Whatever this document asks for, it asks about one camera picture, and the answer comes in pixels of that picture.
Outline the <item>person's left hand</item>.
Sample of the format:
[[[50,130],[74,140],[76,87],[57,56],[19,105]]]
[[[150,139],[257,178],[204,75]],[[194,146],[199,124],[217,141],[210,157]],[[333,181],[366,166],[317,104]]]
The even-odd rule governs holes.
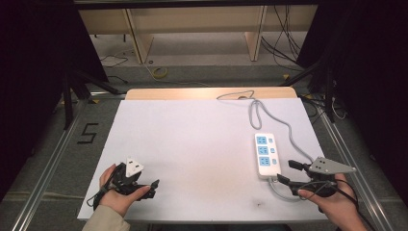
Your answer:
[[[114,170],[115,164],[112,164],[110,167],[105,169],[99,178],[100,187],[103,187],[109,181],[109,178]],[[115,190],[109,190],[100,199],[99,206],[109,207],[124,218],[134,201],[137,201],[139,198],[144,196],[149,192],[149,190],[150,186],[144,186],[128,195],[120,194]]]

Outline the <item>wooden table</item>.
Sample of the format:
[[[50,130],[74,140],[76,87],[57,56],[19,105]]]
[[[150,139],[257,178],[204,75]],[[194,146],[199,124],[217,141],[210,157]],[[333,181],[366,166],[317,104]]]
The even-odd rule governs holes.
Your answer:
[[[177,88],[177,89],[131,89],[126,100],[193,100],[193,99],[238,99],[241,96],[264,98],[297,98],[291,87],[249,88]]]

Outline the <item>black curtain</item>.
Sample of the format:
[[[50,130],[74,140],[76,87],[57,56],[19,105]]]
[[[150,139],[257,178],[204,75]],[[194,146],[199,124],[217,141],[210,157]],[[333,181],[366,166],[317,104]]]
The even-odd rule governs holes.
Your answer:
[[[314,0],[298,63],[332,43],[335,92],[408,206],[408,0]]]
[[[72,67],[107,80],[74,0],[0,0],[0,202]]]

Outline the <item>black metal stand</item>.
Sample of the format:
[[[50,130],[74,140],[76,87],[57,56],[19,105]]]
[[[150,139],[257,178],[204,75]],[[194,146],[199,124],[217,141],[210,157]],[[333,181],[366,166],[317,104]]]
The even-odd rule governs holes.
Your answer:
[[[92,83],[97,87],[106,90],[113,95],[125,94],[125,91],[118,90],[107,83],[98,80],[84,70],[76,67],[70,67],[63,77],[63,96],[64,96],[64,114],[65,114],[65,124],[64,129],[67,130],[73,121],[73,107],[72,107],[72,97],[71,91],[76,94],[79,99],[89,99],[90,91],[86,86],[86,83]]]
[[[332,109],[332,97],[334,96],[334,77],[332,67],[327,62],[317,61],[306,69],[300,71],[289,80],[285,80],[283,84],[280,84],[280,87],[289,87],[297,83],[298,81],[308,77],[309,75],[312,76],[312,80],[309,83],[309,91],[313,91],[313,86],[316,84],[318,79],[324,82],[324,111],[326,113],[326,116],[329,118],[329,121],[334,122],[334,112]]]

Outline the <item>white power strip blue sockets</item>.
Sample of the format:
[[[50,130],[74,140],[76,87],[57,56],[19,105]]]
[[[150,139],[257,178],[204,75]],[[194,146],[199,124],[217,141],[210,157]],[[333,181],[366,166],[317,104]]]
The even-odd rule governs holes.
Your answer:
[[[281,166],[274,135],[257,133],[254,139],[259,176],[276,181],[281,173]]]

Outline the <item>person's right hand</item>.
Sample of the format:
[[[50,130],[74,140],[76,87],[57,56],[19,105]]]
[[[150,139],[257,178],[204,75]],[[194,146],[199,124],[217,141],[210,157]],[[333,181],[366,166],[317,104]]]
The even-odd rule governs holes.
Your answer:
[[[333,223],[336,218],[359,217],[356,205],[340,192],[320,197],[307,190],[298,190],[298,195],[317,204]]]

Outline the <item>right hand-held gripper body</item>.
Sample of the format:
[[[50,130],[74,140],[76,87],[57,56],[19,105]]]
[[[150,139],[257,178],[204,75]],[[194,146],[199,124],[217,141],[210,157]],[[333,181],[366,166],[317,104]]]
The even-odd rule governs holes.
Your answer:
[[[311,181],[304,186],[304,189],[320,197],[329,197],[333,195],[338,188],[336,174],[350,173],[356,170],[356,167],[347,166],[323,157],[317,157],[310,164],[309,171],[306,172]]]

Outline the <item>light wooden desk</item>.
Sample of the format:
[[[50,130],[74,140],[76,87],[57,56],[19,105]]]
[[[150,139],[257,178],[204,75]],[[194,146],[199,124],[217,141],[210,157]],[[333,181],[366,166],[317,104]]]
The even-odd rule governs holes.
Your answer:
[[[289,22],[292,32],[310,29],[317,6],[284,0],[261,4],[211,0],[74,0],[91,35],[128,35],[136,58],[146,62],[156,34],[243,33],[249,60],[258,60],[261,35]]]

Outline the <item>white table cover sheet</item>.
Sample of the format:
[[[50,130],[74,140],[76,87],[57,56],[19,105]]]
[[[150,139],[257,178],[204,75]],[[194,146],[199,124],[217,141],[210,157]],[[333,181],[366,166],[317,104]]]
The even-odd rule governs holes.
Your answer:
[[[318,139],[298,98],[267,99],[257,115],[246,100],[124,100],[94,174],[133,157],[142,184],[160,180],[155,196],[132,205],[128,219],[147,222],[259,223],[322,220],[309,201],[282,197],[258,175],[252,125],[277,141],[283,175],[306,181],[288,165],[321,156]]]

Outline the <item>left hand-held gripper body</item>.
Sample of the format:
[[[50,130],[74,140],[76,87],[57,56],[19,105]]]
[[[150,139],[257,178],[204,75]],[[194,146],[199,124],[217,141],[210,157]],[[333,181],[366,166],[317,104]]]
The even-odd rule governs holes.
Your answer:
[[[130,194],[140,188],[137,183],[144,166],[128,157],[125,163],[115,167],[111,186],[120,194]]]

